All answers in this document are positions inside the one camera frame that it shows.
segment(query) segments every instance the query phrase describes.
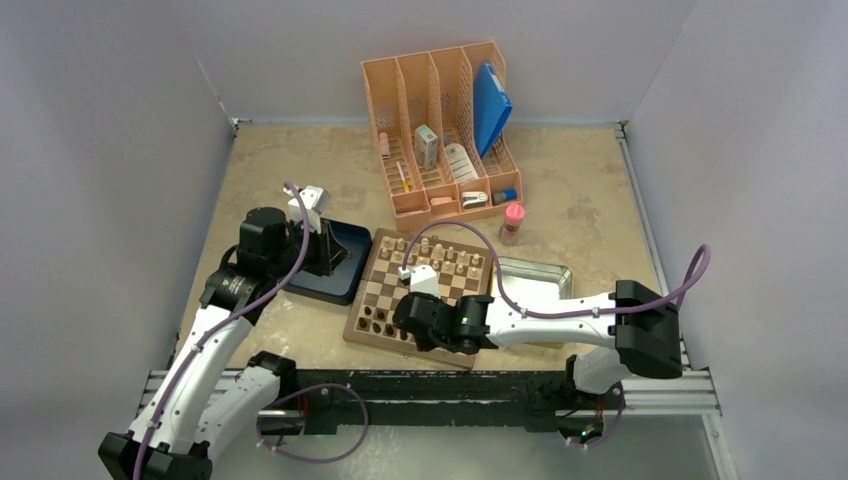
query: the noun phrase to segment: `pink bottle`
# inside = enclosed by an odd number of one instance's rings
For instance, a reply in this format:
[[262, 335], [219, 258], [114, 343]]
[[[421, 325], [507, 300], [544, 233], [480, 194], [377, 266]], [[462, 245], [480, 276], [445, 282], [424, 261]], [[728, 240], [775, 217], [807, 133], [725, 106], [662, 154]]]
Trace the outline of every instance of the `pink bottle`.
[[501, 243], [512, 245], [518, 239], [518, 228], [524, 220], [524, 207], [519, 204], [510, 205], [504, 212], [504, 224], [501, 227]]

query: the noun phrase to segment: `gray wall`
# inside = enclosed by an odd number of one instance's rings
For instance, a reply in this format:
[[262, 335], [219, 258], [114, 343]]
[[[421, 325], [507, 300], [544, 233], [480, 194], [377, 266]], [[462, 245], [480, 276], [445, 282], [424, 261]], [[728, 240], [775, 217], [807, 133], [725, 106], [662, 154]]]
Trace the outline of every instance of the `gray wall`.
[[848, 3], [699, 0], [629, 141], [743, 479], [845, 478]]
[[105, 478], [163, 367], [228, 123], [165, 0], [0, 6], [0, 465]]
[[365, 122], [359, 62], [493, 39], [513, 122], [630, 118], [695, 0], [174, 0], [230, 116]]

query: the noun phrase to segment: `blue folder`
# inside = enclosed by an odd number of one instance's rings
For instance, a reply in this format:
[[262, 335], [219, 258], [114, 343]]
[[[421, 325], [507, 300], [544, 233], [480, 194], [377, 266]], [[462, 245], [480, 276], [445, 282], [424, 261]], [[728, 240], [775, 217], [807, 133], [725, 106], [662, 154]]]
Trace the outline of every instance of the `blue folder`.
[[474, 142], [477, 153], [483, 158], [501, 134], [512, 102], [488, 62], [483, 63], [474, 80]]

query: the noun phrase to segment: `chessboard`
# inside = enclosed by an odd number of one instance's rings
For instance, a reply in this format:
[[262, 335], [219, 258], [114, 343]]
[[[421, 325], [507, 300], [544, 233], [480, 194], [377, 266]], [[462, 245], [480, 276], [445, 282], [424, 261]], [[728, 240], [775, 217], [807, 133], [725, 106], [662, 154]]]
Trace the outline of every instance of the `chessboard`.
[[[398, 278], [398, 267], [413, 236], [377, 229], [343, 338], [471, 369], [475, 355], [451, 353], [441, 348], [419, 352], [412, 335], [392, 325], [397, 304], [409, 293], [409, 288]], [[492, 254], [485, 248], [441, 240], [437, 236], [421, 237], [409, 255], [410, 266], [427, 264], [439, 273], [442, 300], [450, 305], [456, 305], [457, 300], [466, 295], [489, 293], [492, 261]]]

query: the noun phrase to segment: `white box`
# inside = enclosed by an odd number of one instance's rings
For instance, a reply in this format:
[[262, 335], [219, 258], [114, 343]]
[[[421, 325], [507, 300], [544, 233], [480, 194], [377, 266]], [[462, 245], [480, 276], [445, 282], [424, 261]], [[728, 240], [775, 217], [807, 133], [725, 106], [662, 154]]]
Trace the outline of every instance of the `white box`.
[[421, 125], [415, 129], [413, 141], [415, 159], [423, 170], [436, 167], [436, 159], [439, 157], [438, 141], [439, 137], [427, 125]]

